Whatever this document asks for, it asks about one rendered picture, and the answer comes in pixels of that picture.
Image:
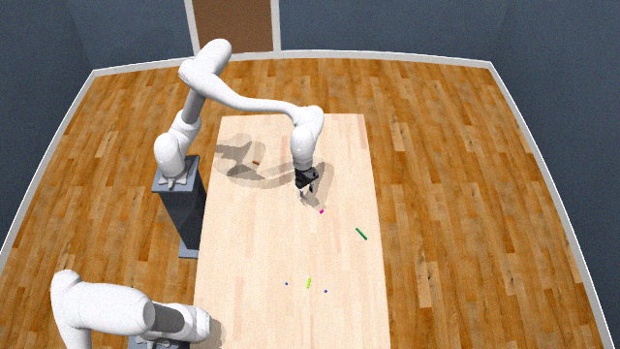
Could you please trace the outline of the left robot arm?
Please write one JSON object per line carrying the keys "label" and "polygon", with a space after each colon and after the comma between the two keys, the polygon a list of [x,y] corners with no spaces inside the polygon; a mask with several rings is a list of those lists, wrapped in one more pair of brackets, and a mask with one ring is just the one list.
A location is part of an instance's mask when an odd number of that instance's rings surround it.
{"label": "left robot arm", "polygon": [[252,99],[236,94],[218,78],[231,56],[231,44],[227,40],[216,39],[209,42],[194,60],[188,59],[181,64],[178,75],[191,89],[183,110],[178,112],[169,131],[160,135],[154,143],[154,155],[162,172],[159,185],[167,184],[172,189],[174,184],[187,184],[192,161],[184,159],[202,126],[199,115],[205,98],[238,111],[281,112],[287,115],[296,127],[290,141],[294,160],[307,163],[312,159],[325,122],[323,110],[317,106],[300,108],[283,101]]}

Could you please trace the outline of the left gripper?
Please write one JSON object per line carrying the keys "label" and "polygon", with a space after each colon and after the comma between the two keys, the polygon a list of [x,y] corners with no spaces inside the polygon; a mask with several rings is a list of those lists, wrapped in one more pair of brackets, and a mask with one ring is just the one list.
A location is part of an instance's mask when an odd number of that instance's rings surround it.
{"label": "left gripper", "polygon": [[315,179],[319,177],[318,171],[314,167],[312,167],[312,164],[313,164],[313,157],[307,163],[298,163],[293,158],[294,173],[295,173],[294,183],[297,189],[299,190],[299,194],[302,199],[304,199],[304,194],[301,188],[305,187],[306,185],[310,183],[309,191],[313,193],[314,183],[312,181],[314,181]]}

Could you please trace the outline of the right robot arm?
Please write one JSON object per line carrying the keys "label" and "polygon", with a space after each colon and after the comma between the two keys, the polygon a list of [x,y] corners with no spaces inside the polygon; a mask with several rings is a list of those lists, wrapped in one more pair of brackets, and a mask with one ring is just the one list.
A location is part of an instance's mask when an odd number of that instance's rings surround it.
{"label": "right robot arm", "polygon": [[212,332],[211,316],[198,306],[151,301],[135,288],[82,281],[72,270],[53,276],[50,297],[67,349],[92,349],[91,330],[135,336],[147,349],[169,348],[171,339],[202,341]]}

